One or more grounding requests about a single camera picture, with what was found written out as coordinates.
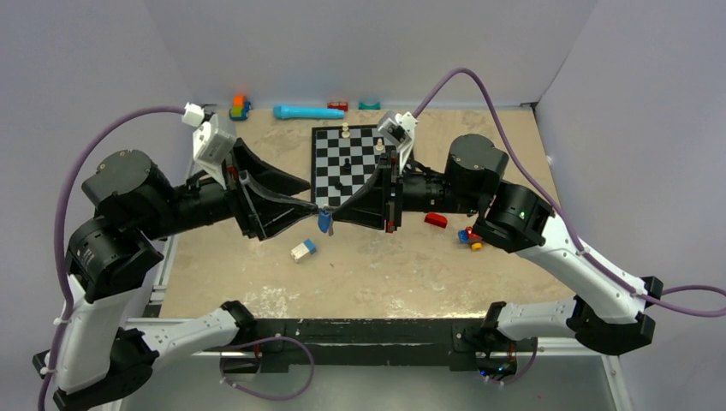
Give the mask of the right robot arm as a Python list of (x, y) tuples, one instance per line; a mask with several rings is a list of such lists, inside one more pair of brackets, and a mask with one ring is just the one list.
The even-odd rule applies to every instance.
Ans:
[(333, 221), (392, 232), (405, 211), (472, 216), (472, 232), (486, 244), (534, 263), (572, 290), (572, 297), (549, 303), (491, 304), (480, 326), (491, 348), (571, 337), (600, 354), (621, 355), (651, 344), (656, 324), (646, 309), (662, 296), (660, 280), (634, 277), (588, 250), (552, 204), (505, 180), (512, 157), (483, 135), (454, 138), (443, 171), (415, 163), (409, 156), (414, 125), (409, 114), (379, 123), (394, 148), (352, 197), (326, 204)]

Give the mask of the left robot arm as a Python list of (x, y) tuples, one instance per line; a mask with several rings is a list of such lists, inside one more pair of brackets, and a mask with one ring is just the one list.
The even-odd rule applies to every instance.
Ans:
[(90, 148), (63, 182), (54, 254), (64, 304), (50, 349), (33, 359), (43, 380), (40, 403), (88, 410), (129, 396), (176, 360), (209, 348), (243, 350), (263, 342), (257, 319), (239, 301), (161, 331), (122, 327), (128, 303), (163, 260), (154, 241), (227, 219), (263, 241), (318, 212), (299, 198), (307, 182), (261, 160), (230, 122), (196, 104), (133, 111), (101, 131), (92, 145), (133, 119), (165, 113), (180, 115), (193, 128), (193, 161), (201, 176), (173, 186), (144, 152), (115, 152), (82, 183), (94, 214), (72, 235), (65, 233), (69, 197)]

